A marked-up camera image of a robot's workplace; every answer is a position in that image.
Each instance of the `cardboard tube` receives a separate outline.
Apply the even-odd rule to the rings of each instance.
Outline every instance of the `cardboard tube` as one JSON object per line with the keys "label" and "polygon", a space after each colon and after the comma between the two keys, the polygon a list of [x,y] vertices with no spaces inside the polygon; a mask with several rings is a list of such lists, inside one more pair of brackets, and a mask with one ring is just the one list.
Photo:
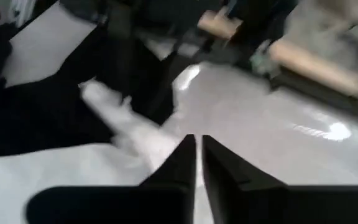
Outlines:
{"label": "cardboard tube", "polygon": [[218,13],[206,11],[198,21],[198,28],[223,39],[230,39],[241,25],[239,19],[230,20],[225,16],[226,8],[222,8]]}
{"label": "cardboard tube", "polygon": [[280,39],[269,49],[273,61],[345,95],[358,96],[358,74]]}

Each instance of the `black cloth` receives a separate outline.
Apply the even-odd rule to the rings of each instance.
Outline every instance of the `black cloth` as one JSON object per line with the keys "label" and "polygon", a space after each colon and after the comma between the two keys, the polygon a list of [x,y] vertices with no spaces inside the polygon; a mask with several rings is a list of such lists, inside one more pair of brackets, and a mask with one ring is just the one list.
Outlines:
{"label": "black cloth", "polygon": [[80,96],[78,84],[93,77],[131,95],[134,111],[162,124],[173,112],[168,61],[139,39],[112,38],[105,28],[95,28],[56,74],[6,89],[0,82],[0,156],[111,142],[114,133]]}
{"label": "black cloth", "polygon": [[41,81],[6,88],[0,94],[0,156],[111,142],[110,129],[85,105],[78,84],[98,68],[94,48],[103,43],[95,29]]}

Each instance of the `white fabric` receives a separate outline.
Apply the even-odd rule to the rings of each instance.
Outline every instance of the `white fabric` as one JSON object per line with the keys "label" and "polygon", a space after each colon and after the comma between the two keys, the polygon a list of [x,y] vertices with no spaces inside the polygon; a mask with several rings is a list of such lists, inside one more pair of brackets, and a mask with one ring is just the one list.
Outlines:
{"label": "white fabric", "polygon": [[62,185],[137,185],[150,175],[139,156],[108,144],[0,157],[0,224],[25,223],[31,196]]}

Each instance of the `black fabric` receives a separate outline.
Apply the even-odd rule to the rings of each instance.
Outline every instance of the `black fabric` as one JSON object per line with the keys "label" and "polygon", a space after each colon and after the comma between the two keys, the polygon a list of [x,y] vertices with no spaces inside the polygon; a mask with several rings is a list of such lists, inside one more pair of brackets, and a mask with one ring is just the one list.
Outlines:
{"label": "black fabric", "polygon": [[358,223],[358,185],[287,185],[211,136],[202,155],[215,223]]}
{"label": "black fabric", "polygon": [[139,17],[155,25],[174,26],[178,34],[184,34],[206,10],[218,11],[221,6],[221,0],[153,0],[144,3]]}
{"label": "black fabric", "polygon": [[[2,39],[0,72],[11,51]],[[93,77],[131,95],[134,111],[162,124],[173,112],[167,61],[161,62],[139,39],[113,38],[98,26],[56,74],[6,89],[0,81],[0,156],[110,142],[114,133],[80,96],[78,84]]]}
{"label": "black fabric", "polygon": [[87,108],[78,88],[99,68],[93,49],[101,47],[103,34],[92,31],[56,74],[2,91],[0,156],[110,142],[113,133]]}

